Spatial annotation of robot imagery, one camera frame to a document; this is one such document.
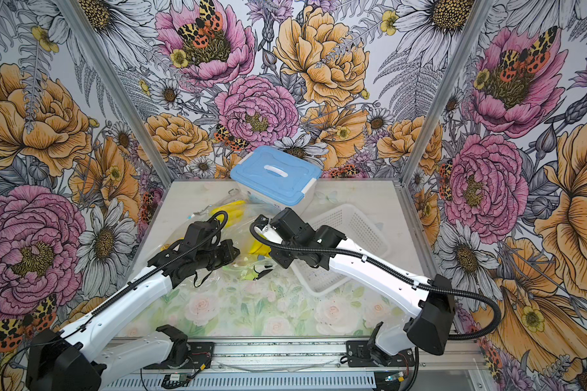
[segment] white plastic basket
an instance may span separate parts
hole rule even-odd
[[[346,237],[354,240],[368,252],[381,258],[387,256],[390,252],[389,242],[384,238],[383,234],[354,205],[340,205],[310,220],[309,224],[314,230],[322,225],[331,226],[343,232]],[[300,283],[309,293],[317,297],[324,296],[350,280],[349,277],[334,271],[325,270],[321,267],[312,268],[306,262],[298,259],[293,261],[291,268]]]

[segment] butterfly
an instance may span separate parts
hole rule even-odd
[[[214,37],[223,24],[221,13],[215,11],[213,0],[200,0],[200,16],[196,22],[180,26],[176,32],[187,46],[193,44],[197,49],[204,49],[209,45],[209,37]]]
[[[521,52],[505,50],[500,53],[500,79],[503,82],[510,82],[517,74],[537,73],[550,59],[550,48],[555,42],[557,26],[550,27],[545,33],[539,36],[530,48]]]
[[[31,339],[35,333],[42,332],[57,318],[57,297],[50,295],[42,300],[37,308],[23,319],[4,319],[0,321],[0,353],[17,349],[24,338]]]
[[[226,147],[228,147],[230,150],[237,152],[243,151],[250,145],[250,143],[243,138],[237,138],[233,136],[224,125],[219,123],[215,128],[213,137],[219,143],[224,143],[224,145],[226,145]]]
[[[450,187],[450,175],[452,174],[452,163],[443,163],[439,167],[441,181],[439,182],[439,196],[446,201],[452,201],[452,188]]]

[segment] yellow object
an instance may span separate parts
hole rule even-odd
[[[243,217],[243,213],[245,211],[245,205],[246,205],[246,201],[243,201],[243,200],[227,203],[226,205],[222,205],[221,207],[213,209],[213,211],[211,211],[211,214],[214,214],[216,212],[219,212],[220,210],[223,210],[226,213],[228,213],[228,222],[226,223],[226,225],[228,226],[231,224],[236,224]],[[222,217],[222,216],[217,216],[216,218],[219,220],[220,223],[224,220],[224,217]]]

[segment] yellow flower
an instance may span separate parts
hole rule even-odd
[[[148,117],[145,125],[165,161],[175,156],[190,163],[213,152],[209,134],[183,116],[163,113]],[[148,160],[141,145],[137,153],[141,159]]]
[[[474,88],[477,90],[482,90],[488,80],[489,69],[485,68],[476,75],[476,79],[474,79]]]
[[[376,143],[379,158],[391,158],[392,161],[399,160],[403,156],[409,156],[419,137],[419,132],[424,124],[424,116],[417,117],[413,121],[403,120],[395,122],[387,130],[388,137],[383,137]],[[426,175],[431,175],[439,160],[441,160],[441,135],[443,129],[438,123],[435,130],[426,144],[424,155],[419,162],[419,166],[424,170]]]
[[[426,234],[431,247],[437,241],[441,221],[437,200],[437,193],[430,191],[424,192],[422,190],[415,195],[415,210],[417,210],[417,215],[424,228],[424,234]]]
[[[119,152],[113,138],[106,137],[104,145],[96,149],[96,158],[86,156],[78,160],[74,174],[69,177],[72,200],[87,207],[98,204],[106,213],[106,207],[114,198],[124,202],[124,211],[137,222],[140,196],[137,171]]]
[[[546,165],[548,180],[561,187],[559,205],[534,221],[543,249],[556,257],[556,275],[571,295],[587,300],[587,124],[558,141],[558,169]]]
[[[36,40],[39,41],[39,46],[45,51],[53,51],[55,53],[59,52],[59,45],[52,42],[48,38],[48,30],[43,29],[39,26],[33,26],[31,28],[32,36],[35,37]]]
[[[524,314],[522,315],[522,324],[533,333],[535,332],[543,332],[544,330],[544,323],[543,323],[543,314],[540,310],[536,310],[532,307],[525,306],[524,307]]]
[[[0,169],[21,153],[46,163],[51,176],[61,176],[64,169],[72,168],[74,159],[91,152],[89,118],[58,79],[54,82],[42,74],[40,106],[28,124],[29,133],[24,129],[28,98],[22,83],[29,76],[15,64],[0,66]]]
[[[326,143],[329,152],[322,157],[324,169],[331,169],[345,164],[356,150],[365,144],[365,135],[372,133],[368,122],[368,111],[343,109],[335,106],[321,105],[309,108],[300,120],[320,130],[315,143]]]
[[[579,309],[577,313],[567,297],[556,294],[561,279],[556,276],[555,264],[530,239],[506,238],[501,246],[507,250],[501,252],[501,277],[494,282],[502,292],[503,299],[498,302],[502,320],[487,338],[518,360],[529,352],[528,368],[541,373],[561,355],[569,355],[571,365],[562,377],[574,379],[583,371],[581,359],[587,358],[587,329],[572,317],[587,319],[587,312]],[[493,312],[487,307],[473,316],[477,323],[486,325]]]
[[[351,35],[348,26],[335,23],[320,7],[304,9],[302,27],[291,18],[281,24],[274,54],[287,65],[284,73],[302,76],[306,101],[343,107],[352,101],[353,94],[363,91],[369,51],[360,44],[340,56],[329,56]]]
[[[187,53],[182,49],[174,49],[170,54],[170,59],[172,60],[172,64],[177,68],[184,68],[189,65]]]
[[[387,33],[387,35],[396,34],[396,28],[394,23],[398,20],[398,15],[395,11],[387,10],[383,13],[383,21],[381,22],[381,31]]]
[[[145,80],[141,79],[139,81],[139,85],[143,93],[150,96],[150,86],[148,85],[148,83]]]

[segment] pink peony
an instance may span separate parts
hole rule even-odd
[[[448,220],[469,226],[483,243],[502,240],[524,212],[528,198],[517,147],[501,135],[483,139],[470,135],[452,164]]]
[[[504,132],[511,138],[522,137],[540,123],[559,102],[564,88],[556,88],[561,79],[558,72],[564,65],[567,51],[558,52],[561,46],[561,29],[557,29],[549,59],[536,73],[518,70],[513,79],[502,81],[500,54],[506,50],[521,53],[537,41],[537,35],[528,37],[528,32],[517,32],[503,28],[493,39],[477,65],[478,74],[474,88],[462,105],[462,112],[487,130]]]
[[[78,236],[85,220],[68,199],[41,186],[19,186],[0,196],[0,320],[22,318],[54,294],[74,297]]]
[[[231,6],[226,10],[214,0],[215,10],[221,14],[222,28],[214,36],[207,37],[209,46],[198,49],[192,42],[184,42],[177,33],[179,27],[193,24],[199,18],[200,7],[193,11],[183,6],[179,12],[159,12],[155,27],[158,39],[163,42],[159,50],[171,55],[173,66],[180,68],[183,77],[180,86],[188,91],[212,87],[218,82],[229,82],[241,74],[250,73],[254,66],[255,40],[250,27],[243,29]]]
[[[298,129],[298,110],[289,91],[258,76],[238,78],[215,97],[215,104],[219,123],[249,142],[250,151],[292,137]]]

